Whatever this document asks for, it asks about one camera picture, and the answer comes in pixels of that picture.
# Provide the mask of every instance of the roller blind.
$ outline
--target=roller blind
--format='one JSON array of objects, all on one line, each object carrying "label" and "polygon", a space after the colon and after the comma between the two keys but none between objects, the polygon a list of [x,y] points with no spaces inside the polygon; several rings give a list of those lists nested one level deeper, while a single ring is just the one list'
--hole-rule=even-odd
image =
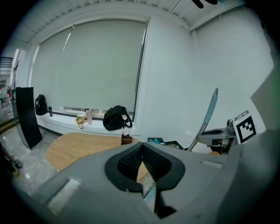
[{"label": "roller blind", "polygon": [[133,111],[144,30],[143,23],[109,20],[76,26],[68,40],[70,29],[51,37],[35,60],[35,93],[53,107]]}]

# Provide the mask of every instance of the black backpack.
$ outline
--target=black backpack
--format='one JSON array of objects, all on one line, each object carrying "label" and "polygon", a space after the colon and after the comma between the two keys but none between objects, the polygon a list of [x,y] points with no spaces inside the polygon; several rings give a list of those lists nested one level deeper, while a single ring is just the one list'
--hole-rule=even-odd
[{"label": "black backpack", "polygon": [[[126,115],[127,119],[124,120],[122,115]],[[113,108],[110,108],[107,113],[104,115],[103,119],[103,125],[108,131],[117,130],[120,128],[126,127],[132,127],[132,122],[130,117],[128,116],[126,112],[126,108],[122,106],[115,106]]]},{"label": "black backpack", "polygon": [[44,95],[39,95],[35,100],[35,111],[37,115],[44,115],[48,112]]}]

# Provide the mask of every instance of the wooden table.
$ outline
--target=wooden table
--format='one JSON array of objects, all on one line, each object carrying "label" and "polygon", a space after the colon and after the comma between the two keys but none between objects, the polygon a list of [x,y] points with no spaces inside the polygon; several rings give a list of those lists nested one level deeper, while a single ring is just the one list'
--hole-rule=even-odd
[{"label": "wooden table", "polygon": [[[139,140],[132,139],[132,143],[137,142]],[[83,156],[102,152],[120,145],[121,137],[73,132],[62,135],[52,142],[47,149],[46,158],[51,165],[62,170]],[[140,180],[146,174],[147,169],[142,163],[138,171],[137,180]]]}]

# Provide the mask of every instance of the water bottle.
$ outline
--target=water bottle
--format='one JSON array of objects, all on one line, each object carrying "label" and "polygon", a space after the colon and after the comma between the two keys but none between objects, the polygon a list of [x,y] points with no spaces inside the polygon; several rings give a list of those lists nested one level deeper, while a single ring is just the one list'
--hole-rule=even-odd
[{"label": "water bottle", "polygon": [[91,110],[86,110],[86,118],[87,118],[87,123],[89,125],[92,124],[92,113],[91,113]]},{"label": "water bottle", "polygon": [[53,109],[52,109],[52,107],[49,107],[49,116],[50,116],[50,117],[53,116]]}]

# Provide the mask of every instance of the tiled floor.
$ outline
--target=tiled floor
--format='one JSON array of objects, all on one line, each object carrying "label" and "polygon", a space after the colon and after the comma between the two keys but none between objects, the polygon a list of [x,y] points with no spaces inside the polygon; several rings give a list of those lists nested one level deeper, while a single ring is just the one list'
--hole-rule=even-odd
[{"label": "tiled floor", "polygon": [[49,145],[58,138],[40,129],[43,140],[32,150],[21,141],[16,127],[0,135],[0,141],[12,156],[18,156],[22,164],[20,176],[13,177],[13,182],[29,195],[59,170],[52,166],[46,159],[46,151]]}]

